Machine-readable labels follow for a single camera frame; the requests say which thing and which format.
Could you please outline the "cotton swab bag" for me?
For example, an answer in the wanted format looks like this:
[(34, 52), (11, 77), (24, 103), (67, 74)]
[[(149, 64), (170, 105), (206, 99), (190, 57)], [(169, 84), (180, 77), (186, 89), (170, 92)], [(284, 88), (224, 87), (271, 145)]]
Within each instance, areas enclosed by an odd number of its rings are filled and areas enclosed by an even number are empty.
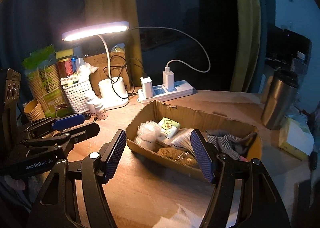
[(187, 151), (188, 153), (191, 153), (192, 156), (195, 155), (192, 146), (191, 146), (191, 132), (194, 129), (182, 129), (180, 130), (174, 137), (172, 137), (168, 141), (168, 145), (179, 149), (182, 151)]

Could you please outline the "stacked paper cups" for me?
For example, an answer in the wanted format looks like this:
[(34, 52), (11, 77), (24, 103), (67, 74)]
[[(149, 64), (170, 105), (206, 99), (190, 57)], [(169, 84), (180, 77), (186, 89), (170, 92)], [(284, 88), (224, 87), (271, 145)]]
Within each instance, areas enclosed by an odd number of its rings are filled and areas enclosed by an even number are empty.
[(31, 122), (35, 122), (39, 119), (44, 119), (44, 111), (37, 99), (30, 101), (24, 108), (24, 113), (27, 119)]

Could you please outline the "white perforated basket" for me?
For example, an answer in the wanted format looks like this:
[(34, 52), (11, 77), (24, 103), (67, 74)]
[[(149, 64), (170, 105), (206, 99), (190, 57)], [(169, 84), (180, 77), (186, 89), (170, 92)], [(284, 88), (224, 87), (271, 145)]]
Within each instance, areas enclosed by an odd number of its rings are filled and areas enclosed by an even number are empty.
[(68, 87), (63, 86), (62, 88), (75, 113), (82, 113), (89, 110), (85, 98), (85, 93), (87, 91), (92, 91), (89, 78)]

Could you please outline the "white tissue sheet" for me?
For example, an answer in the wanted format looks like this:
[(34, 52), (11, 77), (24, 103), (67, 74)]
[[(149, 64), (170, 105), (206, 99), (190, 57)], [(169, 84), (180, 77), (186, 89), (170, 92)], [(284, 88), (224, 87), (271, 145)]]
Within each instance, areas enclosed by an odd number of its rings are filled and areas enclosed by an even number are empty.
[(198, 216), (194, 212), (178, 204), (178, 210), (172, 217), (161, 217), (160, 220), (153, 227), (200, 227), (202, 221), (203, 217)]

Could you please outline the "yellow tissue pack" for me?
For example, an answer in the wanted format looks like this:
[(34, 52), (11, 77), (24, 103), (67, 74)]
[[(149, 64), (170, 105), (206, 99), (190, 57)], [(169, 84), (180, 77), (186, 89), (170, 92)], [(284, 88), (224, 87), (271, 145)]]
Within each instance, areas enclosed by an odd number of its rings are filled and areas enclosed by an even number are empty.
[(307, 125), (287, 118), (279, 132), (278, 147), (304, 161), (313, 151), (314, 138)]

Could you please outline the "brown cardboard box behind lamp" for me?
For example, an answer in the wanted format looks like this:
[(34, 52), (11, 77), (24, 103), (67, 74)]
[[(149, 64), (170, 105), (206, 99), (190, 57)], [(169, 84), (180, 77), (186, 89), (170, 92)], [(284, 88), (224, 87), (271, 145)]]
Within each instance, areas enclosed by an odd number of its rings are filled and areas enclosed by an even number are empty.
[[(110, 53), (111, 60), (111, 74), (112, 77), (121, 76), (124, 81), (124, 85), (127, 91), (131, 90), (131, 83), (129, 79), (129, 75), (127, 73), (126, 66), (123, 66), (126, 63), (125, 53), (123, 51), (116, 52), (113, 51)], [(108, 75), (108, 62), (107, 62), (107, 54), (96, 54), (93, 56), (84, 57), (84, 61), (89, 63), (91, 66), (95, 66), (98, 69), (89, 76), (89, 80), (92, 86), (93, 91), (96, 95), (100, 96), (99, 82), (101, 80), (107, 79)]]

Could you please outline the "clear bubble wrap bag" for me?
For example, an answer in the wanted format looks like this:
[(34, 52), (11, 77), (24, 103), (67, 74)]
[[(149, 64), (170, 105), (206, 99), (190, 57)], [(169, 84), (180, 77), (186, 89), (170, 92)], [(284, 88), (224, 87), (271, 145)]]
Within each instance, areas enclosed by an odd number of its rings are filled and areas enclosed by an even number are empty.
[(154, 121), (141, 123), (137, 130), (137, 137), (134, 142), (143, 147), (154, 151), (156, 149), (156, 141), (161, 136), (161, 127)]

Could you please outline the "brown fuzzy object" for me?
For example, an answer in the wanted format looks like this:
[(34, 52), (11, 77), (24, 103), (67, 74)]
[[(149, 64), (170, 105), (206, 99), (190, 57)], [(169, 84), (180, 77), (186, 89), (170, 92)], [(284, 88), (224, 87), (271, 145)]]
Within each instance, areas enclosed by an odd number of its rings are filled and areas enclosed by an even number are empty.
[(189, 152), (178, 150), (172, 147), (160, 148), (157, 152), (158, 155), (173, 160), (182, 166), (199, 168), (197, 160)]

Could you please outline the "white charger left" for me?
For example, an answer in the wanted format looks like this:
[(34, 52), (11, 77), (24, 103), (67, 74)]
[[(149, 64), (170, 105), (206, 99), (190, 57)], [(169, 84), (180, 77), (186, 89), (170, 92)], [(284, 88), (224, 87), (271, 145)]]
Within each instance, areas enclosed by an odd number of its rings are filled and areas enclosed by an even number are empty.
[(152, 88), (152, 80), (149, 76), (142, 76), (140, 78), (142, 89), (143, 89), (143, 95), (146, 99), (153, 97), (153, 88)]

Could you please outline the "open cardboard box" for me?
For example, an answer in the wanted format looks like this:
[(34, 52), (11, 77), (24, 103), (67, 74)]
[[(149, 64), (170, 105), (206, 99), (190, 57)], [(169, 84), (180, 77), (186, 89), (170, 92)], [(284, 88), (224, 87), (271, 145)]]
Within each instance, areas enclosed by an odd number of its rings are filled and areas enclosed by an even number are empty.
[(182, 129), (199, 129), (201, 132), (216, 129), (226, 130), (233, 136), (239, 138), (244, 138), (252, 132), (258, 132), (257, 127), (228, 118), (224, 115), (216, 113), (209, 114), (204, 111), (193, 110), (183, 106), (168, 105), (157, 101), (147, 104), (127, 126), (126, 136), (129, 149), (162, 166), (204, 182), (206, 179), (198, 167), (182, 165), (175, 160), (159, 155), (158, 150), (161, 147), (160, 144), (156, 144), (153, 149), (148, 149), (135, 142), (138, 128), (142, 123), (148, 121), (153, 121), (168, 129), (180, 127)]

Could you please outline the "white charger right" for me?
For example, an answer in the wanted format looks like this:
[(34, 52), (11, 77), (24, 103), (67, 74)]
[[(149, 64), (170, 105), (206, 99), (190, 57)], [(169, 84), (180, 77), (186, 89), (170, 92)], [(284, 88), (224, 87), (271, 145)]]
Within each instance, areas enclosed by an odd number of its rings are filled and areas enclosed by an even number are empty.
[(169, 91), (174, 88), (174, 72), (170, 70), (170, 67), (166, 66), (163, 71), (163, 84)]

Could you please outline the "white power strip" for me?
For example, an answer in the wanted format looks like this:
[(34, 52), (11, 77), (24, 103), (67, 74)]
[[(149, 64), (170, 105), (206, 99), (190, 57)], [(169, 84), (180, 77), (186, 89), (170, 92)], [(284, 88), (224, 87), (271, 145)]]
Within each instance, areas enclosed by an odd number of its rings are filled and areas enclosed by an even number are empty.
[(172, 99), (185, 97), (193, 94), (194, 88), (185, 80), (180, 80), (174, 82), (174, 88), (168, 90), (163, 84), (156, 85), (152, 87), (151, 98), (146, 98), (144, 95), (144, 90), (138, 90), (138, 98), (137, 101), (142, 103), (143, 105), (148, 104), (151, 101), (169, 101)]

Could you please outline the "clear water bottle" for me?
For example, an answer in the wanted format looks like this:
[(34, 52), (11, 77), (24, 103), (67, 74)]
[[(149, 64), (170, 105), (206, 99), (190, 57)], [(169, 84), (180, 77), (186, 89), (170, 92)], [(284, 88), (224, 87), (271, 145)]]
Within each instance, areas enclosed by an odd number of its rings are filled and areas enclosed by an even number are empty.
[(299, 86), (301, 86), (307, 70), (308, 67), (305, 63), (305, 54), (298, 51), (296, 57), (292, 60), (291, 71), (297, 74)]

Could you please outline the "black monitor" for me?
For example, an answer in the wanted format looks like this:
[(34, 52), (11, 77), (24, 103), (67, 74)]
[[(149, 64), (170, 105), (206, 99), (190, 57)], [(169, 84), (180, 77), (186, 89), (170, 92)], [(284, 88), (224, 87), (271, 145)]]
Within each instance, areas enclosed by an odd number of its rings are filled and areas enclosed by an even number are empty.
[(288, 29), (267, 24), (266, 64), (276, 69), (288, 69), (298, 52), (305, 55), (304, 64), (310, 62), (312, 42), (307, 37)]

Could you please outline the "yellow green curtain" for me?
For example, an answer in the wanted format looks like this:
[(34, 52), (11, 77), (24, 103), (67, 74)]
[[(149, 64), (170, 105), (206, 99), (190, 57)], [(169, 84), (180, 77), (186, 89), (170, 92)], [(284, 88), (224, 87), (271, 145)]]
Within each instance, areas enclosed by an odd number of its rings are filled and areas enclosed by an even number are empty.
[(260, 0), (237, 0), (239, 39), (231, 91), (245, 92), (252, 81), (260, 48)]

